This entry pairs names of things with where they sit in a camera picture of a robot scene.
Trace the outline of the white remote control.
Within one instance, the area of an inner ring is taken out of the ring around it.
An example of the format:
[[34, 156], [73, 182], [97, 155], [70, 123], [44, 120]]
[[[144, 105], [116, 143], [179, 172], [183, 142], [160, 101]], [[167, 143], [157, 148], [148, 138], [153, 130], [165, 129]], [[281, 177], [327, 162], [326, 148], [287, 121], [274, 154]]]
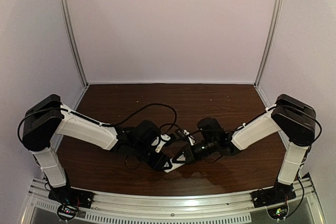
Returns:
[[163, 166], [163, 171], [169, 173], [177, 168], [186, 164], [186, 158], [184, 155], [181, 155], [177, 159], [171, 158], [170, 160], [166, 161]]

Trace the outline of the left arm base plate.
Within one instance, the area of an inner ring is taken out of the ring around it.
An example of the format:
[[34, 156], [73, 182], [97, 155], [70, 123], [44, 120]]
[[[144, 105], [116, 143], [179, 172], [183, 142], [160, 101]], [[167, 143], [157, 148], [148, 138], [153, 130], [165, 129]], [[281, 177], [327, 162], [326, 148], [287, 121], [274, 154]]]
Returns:
[[51, 187], [48, 198], [61, 204], [90, 209], [94, 195], [91, 191], [63, 186]]

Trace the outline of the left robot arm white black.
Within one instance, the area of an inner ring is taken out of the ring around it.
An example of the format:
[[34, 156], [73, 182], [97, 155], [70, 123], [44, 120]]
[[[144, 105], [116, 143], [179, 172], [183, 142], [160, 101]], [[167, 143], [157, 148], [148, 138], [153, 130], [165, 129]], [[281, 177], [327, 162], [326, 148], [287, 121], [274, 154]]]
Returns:
[[17, 127], [17, 137], [33, 154], [57, 198], [69, 195], [71, 185], [51, 145], [55, 134], [134, 156], [159, 172], [173, 167], [170, 158], [162, 152], [171, 137], [153, 122], [144, 120], [136, 127], [103, 123], [71, 109], [61, 102], [60, 96], [51, 94], [26, 112]]

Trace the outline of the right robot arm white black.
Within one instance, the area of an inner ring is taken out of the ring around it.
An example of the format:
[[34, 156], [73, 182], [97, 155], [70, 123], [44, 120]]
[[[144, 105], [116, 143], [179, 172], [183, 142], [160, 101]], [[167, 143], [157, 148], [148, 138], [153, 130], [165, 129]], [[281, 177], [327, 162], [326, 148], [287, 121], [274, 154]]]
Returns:
[[284, 135], [288, 144], [274, 185], [264, 193], [254, 192], [256, 199], [270, 197], [280, 201], [295, 197], [293, 182], [313, 143], [322, 133], [316, 110], [287, 94], [279, 95], [263, 113], [231, 132], [226, 132], [215, 118], [210, 117], [201, 119], [197, 129], [202, 141], [187, 143], [171, 159], [174, 168], [195, 163], [215, 152], [234, 156], [271, 135]]

